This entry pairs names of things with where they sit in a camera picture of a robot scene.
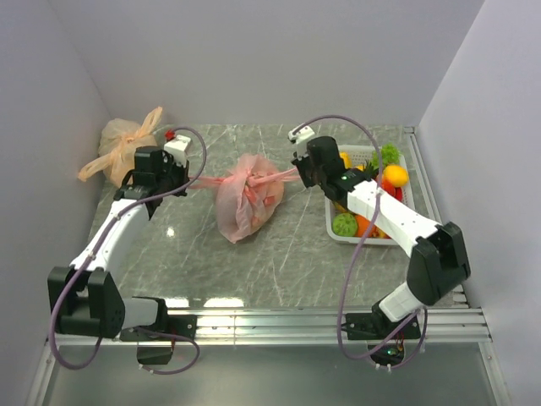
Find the pink plastic bag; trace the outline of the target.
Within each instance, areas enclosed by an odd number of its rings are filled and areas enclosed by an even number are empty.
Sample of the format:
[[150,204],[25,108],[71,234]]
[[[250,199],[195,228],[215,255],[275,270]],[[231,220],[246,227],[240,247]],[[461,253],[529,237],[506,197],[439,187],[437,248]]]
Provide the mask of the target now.
[[212,191],[218,230],[236,244],[265,225],[283,199],[285,183],[299,179],[295,167],[281,172],[264,156],[243,154],[227,175],[201,176],[191,187]]

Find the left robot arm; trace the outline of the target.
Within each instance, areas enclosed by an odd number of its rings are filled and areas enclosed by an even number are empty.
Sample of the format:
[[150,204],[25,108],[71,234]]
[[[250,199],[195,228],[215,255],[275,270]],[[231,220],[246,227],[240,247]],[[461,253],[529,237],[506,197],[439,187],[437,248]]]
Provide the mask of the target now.
[[139,327],[149,339],[160,340],[169,333],[171,321],[164,299],[125,299],[115,275],[164,194],[185,195],[188,148],[182,140],[137,148],[134,169],[122,180],[94,238],[69,266],[54,267],[47,278],[50,334],[114,338]]

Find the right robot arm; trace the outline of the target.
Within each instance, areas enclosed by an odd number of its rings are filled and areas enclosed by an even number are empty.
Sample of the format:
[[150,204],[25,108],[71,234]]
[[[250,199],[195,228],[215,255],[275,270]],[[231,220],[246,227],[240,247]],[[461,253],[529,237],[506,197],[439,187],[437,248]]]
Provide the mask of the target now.
[[330,136],[291,133],[296,146],[292,164],[303,184],[319,186],[325,197],[367,219],[385,232],[409,257],[407,278],[373,307],[372,327],[380,337],[392,337],[402,320],[424,305],[436,304],[471,275],[462,230],[423,217],[389,195],[362,171],[345,168]]

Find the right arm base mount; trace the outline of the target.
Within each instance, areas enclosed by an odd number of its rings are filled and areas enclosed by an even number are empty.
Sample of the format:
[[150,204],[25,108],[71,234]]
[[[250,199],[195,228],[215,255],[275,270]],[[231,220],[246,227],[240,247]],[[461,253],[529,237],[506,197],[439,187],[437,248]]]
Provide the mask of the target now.
[[347,313],[341,332],[347,341],[374,341],[366,360],[376,369],[391,372],[411,362],[425,349],[428,310],[415,310],[398,322],[385,321],[375,313]]

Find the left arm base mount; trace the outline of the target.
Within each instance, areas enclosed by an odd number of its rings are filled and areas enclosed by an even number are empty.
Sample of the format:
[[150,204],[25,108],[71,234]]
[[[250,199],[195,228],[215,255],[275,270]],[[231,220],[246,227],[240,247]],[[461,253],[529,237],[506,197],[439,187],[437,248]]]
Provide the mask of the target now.
[[178,343],[194,341],[198,318],[196,315],[168,316],[160,328],[131,327],[120,332],[122,342],[137,343],[137,361],[145,367],[166,366],[172,361]]

